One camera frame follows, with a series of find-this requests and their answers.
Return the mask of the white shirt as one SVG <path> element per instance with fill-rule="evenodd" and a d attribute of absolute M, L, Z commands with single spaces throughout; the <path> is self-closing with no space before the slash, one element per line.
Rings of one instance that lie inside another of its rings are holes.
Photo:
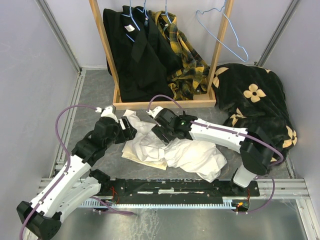
<path fill-rule="evenodd" d="M 227 159 L 216 145 L 203 140 L 175 139 L 168 145 L 163 144 L 152 132 L 154 123 L 140 120 L 137 113 L 126 110 L 123 114 L 137 130 L 133 140 L 126 143 L 140 144 L 164 150 L 167 167 L 181 168 L 188 173 L 195 173 L 207 182 L 213 182 L 227 164 Z"/>

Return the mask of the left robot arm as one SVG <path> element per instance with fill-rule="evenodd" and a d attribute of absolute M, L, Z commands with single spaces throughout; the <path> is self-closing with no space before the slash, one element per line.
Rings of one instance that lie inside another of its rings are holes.
<path fill-rule="evenodd" d="M 45 189 L 30 202 L 21 201 L 17 206 L 22 226 L 39 239 L 50 240 L 81 203 L 96 194 L 110 193 L 111 178 L 99 169 L 91 171 L 78 187 L 73 186 L 111 145 L 133 140 L 137 132 L 126 116 L 101 117 L 94 129 L 75 145 L 65 165 Z"/>

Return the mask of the blue wire hanger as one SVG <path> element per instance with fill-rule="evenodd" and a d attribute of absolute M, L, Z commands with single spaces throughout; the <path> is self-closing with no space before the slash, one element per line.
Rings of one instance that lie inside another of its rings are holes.
<path fill-rule="evenodd" d="M 213 8 L 210 8 L 208 10 L 203 10 L 203 11 L 198 9 L 195 12 L 195 18 L 198 21 L 198 23 L 205 29 L 205 31 L 207 33 L 209 33 L 209 35 L 216 40 L 216 43 L 217 43 L 218 47 L 224 47 L 232 55 L 234 55 L 236 58 L 238 58 L 241 62 L 247 63 L 249 61 L 249 54 L 248 54 L 247 50 L 245 49 L 245 47 L 240 45 L 239 37 L 238 37 L 237 32 L 236 32 L 236 30 L 235 30 L 235 28 L 234 28 L 234 26 L 233 26 L 233 24 L 232 24 L 232 22 L 230 20 L 230 15 L 231 15 L 231 12 L 232 12 L 233 5 L 234 5 L 234 1 L 233 0 L 225 0 L 223 2 L 223 5 L 220 8 L 213 7 Z M 217 35 L 214 35 L 203 24 L 203 22 L 200 20 L 200 15 L 203 16 L 204 14 L 212 12 L 212 11 L 216 11 L 216 12 L 221 13 L 221 21 L 220 21 L 220 26 L 219 26 L 219 30 L 218 30 L 218 34 Z M 224 39 L 225 39 L 228 27 L 231 28 L 231 31 L 232 31 L 233 36 L 235 38 L 236 47 L 243 51 L 243 53 L 245 54 L 245 58 L 243 58 L 240 55 L 238 55 L 235 51 L 233 51 L 229 46 L 227 46 L 224 43 Z"/>

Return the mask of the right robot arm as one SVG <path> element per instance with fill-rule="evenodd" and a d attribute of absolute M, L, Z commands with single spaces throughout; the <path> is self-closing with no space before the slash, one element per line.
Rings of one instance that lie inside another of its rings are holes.
<path fill-rule="evenodd" d="M 257 176 L 268 172 L 275 146 L 260 127 L 234 128 L 207 122 L 193 115 L 176 115 L 172 110 L 157 106 L 146 111 L 155 120 L 152 132 L 169 144 L 175 139 L 214 143 L 240 154 L 242 164 L 229 183 L 236 196 L 247 191 Z"/>

